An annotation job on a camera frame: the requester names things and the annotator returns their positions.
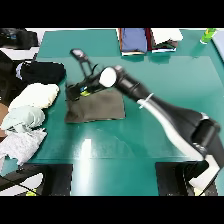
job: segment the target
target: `black cable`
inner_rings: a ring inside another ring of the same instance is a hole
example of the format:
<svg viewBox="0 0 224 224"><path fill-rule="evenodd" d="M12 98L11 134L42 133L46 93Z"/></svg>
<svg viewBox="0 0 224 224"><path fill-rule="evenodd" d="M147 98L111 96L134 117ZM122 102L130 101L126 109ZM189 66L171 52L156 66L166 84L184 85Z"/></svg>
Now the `black cable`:
<svg viewBox="0 0 224 224"><path fill-rule="evenodd" d="M7 179L7 178L5 178L5 177L1 176L1 175L0 175L0 177L1 177L2 179L4 179L4 180L7 180L8 182L10 182L10 183L14 184L15 186L17 185L17 186L23 187L23 188L25 188L25 189L27 189L27 190L29 190L29 191L33 192L34 194L36 194L36 195L38 195L38 196L41 196L40 194L38 194L37 192L35 192L35 191L31 190L30 188L28 188L28 187L26 187L26 186L23 186L23 185L21 185L21 184L17 184L17 183L15 183L14 181L9 180L9 179Z"/></svg>
<svg viewBox="0 0 224 224"><path fill-rule="evenodd" d="M211 179L211 181L208 183L208 185L205 187L205 189L201 192L201 194L199 194L198 196L202 196L202 194L205 193L206 190L208 190L208 188L213 184L213 182L215 181L216 177L219 174L219 171L216 173L216 175Z"/></svg>

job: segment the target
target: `table surface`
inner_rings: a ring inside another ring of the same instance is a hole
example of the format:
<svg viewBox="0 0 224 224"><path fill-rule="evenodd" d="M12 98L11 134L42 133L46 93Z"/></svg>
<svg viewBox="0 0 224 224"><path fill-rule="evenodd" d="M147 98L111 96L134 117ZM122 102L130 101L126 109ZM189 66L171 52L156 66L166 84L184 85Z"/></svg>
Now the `table surface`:
<svg viewBox="0 0 224 224"><path fill-rule="evenodd" d="M205 112L224 127L223 62L213 42L200 44L203 31L181 32L176 52L126 57L115 30L46 32L37 60L63 63L66 79L76 83L83 77L69 51L81 48L94 63L120 64L157 96ZM190 160L169 142L159 122L126 96L123 120L66 124L65 80L59 86L55 103L44 110L48 135L30 162L74 164L71 195L158 195L155 162ZM224 143L223 131L220 137ZM12 161L6 165L13 167ZM223 180L221 172L219 195Z"/></svg>

